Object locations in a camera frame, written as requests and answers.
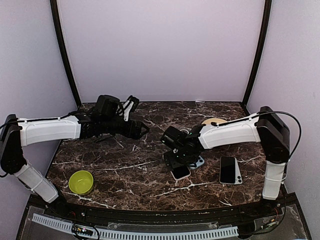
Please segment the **light blue phone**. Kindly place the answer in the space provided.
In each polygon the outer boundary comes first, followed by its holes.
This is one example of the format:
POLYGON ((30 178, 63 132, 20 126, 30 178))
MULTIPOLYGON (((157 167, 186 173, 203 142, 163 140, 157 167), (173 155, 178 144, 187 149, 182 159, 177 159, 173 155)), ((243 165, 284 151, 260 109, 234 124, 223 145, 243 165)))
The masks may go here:
POLYGON ((242 175, 241 175, 241 171, 239 168, 239 164, 238 161, 235 160, 235 185, 241 185, 243 184, 243 180, 242 180, 242 175))

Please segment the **clear phone case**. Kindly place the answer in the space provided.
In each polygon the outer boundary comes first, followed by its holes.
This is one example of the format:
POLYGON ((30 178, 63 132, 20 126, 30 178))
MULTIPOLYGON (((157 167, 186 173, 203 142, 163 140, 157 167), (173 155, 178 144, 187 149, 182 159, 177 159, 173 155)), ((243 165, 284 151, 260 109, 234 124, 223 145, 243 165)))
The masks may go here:
POLYGON ((186 127, 186 126, 182 126, 182 125, 175 125, 175 127, 181 131, 181 132, 184 132, 184 133, 187 133, 189 134, 191 132, 191 128, 190 127, 186 127))

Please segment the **blue phone case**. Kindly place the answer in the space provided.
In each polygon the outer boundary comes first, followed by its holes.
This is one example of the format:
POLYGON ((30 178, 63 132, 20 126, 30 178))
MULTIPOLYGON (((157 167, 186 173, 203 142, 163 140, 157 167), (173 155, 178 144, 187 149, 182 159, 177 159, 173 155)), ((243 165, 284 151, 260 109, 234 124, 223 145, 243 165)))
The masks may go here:
POLYGON ((188 165, 188 167, 189 167, 189 169, 191 169, 191 170, 195 170, 195 169, 201 167, 202 165, 204 165, 204 163, 205 163, 204 158, 203 158, 201 155, 199 155, 198 158, 197 158, 197 160, 196 160, 195 162, 193 162, 193 163, 190 163, 190 164, 188 165))

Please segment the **right black frame post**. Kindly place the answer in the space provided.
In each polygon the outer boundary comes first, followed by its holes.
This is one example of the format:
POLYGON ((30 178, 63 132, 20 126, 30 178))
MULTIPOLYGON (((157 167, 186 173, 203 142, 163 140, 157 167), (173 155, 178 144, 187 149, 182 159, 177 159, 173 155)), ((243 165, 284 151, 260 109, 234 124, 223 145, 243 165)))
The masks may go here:
POLYGON ((262 59, 265 41, 266 41, 266 37, 267 37, 269 21, 270 21, 270 16, 271 16, 272 2, 273 2, 272 0, 265 0, 264 1, 261 27, 260 27, 260 31, 259 31, 256 51, 255 51, 250 75, 248 78, 248 82, 246 85, 246 89, 244 92, 244 96, 241 101, 241 107, 244 110, 247 110, 247 106, 248 106, 251 94, 253 92, 254 84, 255 84, 258 70, 259 70, 259 66, 260 66, 260 62, 262 59))

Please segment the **black screen phone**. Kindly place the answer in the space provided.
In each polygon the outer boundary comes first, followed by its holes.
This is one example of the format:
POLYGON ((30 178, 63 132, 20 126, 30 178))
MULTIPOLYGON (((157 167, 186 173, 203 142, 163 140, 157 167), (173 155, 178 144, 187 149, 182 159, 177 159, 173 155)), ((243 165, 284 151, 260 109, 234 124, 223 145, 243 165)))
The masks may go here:
POLYGON ((236 182, 236 163, 235 158, 222 156, 220 158, 219 182, 221 184, 235 184, 236 182))

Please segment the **black front rail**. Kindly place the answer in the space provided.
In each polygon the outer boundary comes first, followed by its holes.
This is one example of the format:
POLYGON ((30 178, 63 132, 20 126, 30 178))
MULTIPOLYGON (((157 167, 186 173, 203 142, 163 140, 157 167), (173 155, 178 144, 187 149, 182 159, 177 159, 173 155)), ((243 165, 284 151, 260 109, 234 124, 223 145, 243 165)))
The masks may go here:
POLYGON ((219 224, 246 224, 257 219, 249 211, 258 210, 261 202, 236 206, 183 211, 135 211, 66 204, 75 213, 70 218, 76 223, 107 226, 109 223, 121 224, 198 224, 217 222, 219 224))

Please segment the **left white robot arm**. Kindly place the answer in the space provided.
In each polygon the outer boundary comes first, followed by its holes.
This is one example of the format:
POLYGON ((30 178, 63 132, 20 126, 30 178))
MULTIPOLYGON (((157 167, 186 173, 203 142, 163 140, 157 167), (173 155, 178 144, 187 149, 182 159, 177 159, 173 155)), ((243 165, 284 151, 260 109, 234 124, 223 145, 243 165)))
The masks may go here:
POLYGON ((14 175, 30 190, 51 204, 60 218, 67 218, 70 206, 59 190, 37 171, 24 157, 23 147, 57 140, 99 137, 103 134, 122 135, 139 140, 150 129, 143 122, 130 118, 139 99, 129 96, 125 103, 110 95, 100 95, 88 111, 76 110, 64 116, 27 119, 15 114, 7 116, 0 127, 0 167, 6 175, 14 175))

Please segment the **green bowl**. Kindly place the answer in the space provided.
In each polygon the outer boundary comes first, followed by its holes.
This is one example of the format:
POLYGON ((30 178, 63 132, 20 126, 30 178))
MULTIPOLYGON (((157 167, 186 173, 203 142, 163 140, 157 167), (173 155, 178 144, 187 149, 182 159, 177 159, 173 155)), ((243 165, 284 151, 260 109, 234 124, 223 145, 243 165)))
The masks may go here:
POLYGON ((89 171, 79 170, 69 178, 68 187, 74 194, 87 195, 94 187, 93 175, 89 171))

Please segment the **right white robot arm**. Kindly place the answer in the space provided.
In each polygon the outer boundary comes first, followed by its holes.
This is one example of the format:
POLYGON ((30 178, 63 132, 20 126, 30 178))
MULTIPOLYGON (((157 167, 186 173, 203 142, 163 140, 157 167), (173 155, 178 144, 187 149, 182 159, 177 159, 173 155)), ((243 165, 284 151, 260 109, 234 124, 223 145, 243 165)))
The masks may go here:
POLYGON ((263 106, 259 112, 249 116, 223 123, 203 123, 194 126, 189 132, 170 126, 160 138, 170 148, 163 157, 170 164, 177 162, 187 166, 195 163, 205 150, 246 142, 260 143, 266 168, 263 200, 255 205, 255 213, 266 217, 275 208, 274 200, 278 198, 287 164, 295 152, 295 149, 290 148, 290 130, 279 117, 281 114, 282 111, 263 106))

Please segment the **black frame post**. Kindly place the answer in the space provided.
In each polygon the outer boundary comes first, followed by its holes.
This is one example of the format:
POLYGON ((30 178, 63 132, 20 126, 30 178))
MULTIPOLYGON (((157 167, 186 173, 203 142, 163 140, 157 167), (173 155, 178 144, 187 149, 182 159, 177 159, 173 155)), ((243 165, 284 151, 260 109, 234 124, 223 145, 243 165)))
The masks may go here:
POLYGON ((270 16, 271 16, 272 2, 273 2, 272 0, 265 0, 264 1, 261 27, 260 27, 260 31, 259 31, 256 51, 255 51, 250 75, 248 78, 248 82, 246 85, 246 89, 244 92, 244 96, 241 101, 241 107, 244 110, 247 110, 247 106, 248 106, 251 94, 253 92, 254 84, 255 84, 258 70, 259 70, 259 66, 260 66, 260 62, 262 59, 265 41, 266 41, 266 37, 267 37, 269 21, 270 21, 270 16))
POLYGON ((59 14, 58 1, 50 0, 49 2, 50 2, 51 15, 53 20, 55 35, 56 35, 63 67, 67 77, 67 81, 68 81, 74 102, 77 107, 80 107, 82 105, 82 102, 76 86, 76 81, 72 72, 69 56, 67 53, 67 48, 66 48, 66 44, 63 36, 63 29, 62 29, 60 14, 59 14))

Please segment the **left black frame post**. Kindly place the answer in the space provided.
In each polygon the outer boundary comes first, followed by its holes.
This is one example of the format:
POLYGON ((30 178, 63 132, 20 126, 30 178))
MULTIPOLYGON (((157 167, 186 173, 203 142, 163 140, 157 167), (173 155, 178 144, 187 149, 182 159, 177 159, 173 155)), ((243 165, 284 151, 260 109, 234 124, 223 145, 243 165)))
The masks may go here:
POLYGON ((59 14, 58 1, 50 0, 49 2, 50 2, 51 15, 53 20, 55 35, 56 35, 63 67, 67 77, 67 81, 68 81, 74 102, 77 107, 80 107, 82 105, 82 102, 76 86, 76 81, 72 72, 69 56, 67 53, 67 48, 66 48, 66 44, 63 36, 63 29, 62 29, 60 14, 59 14))

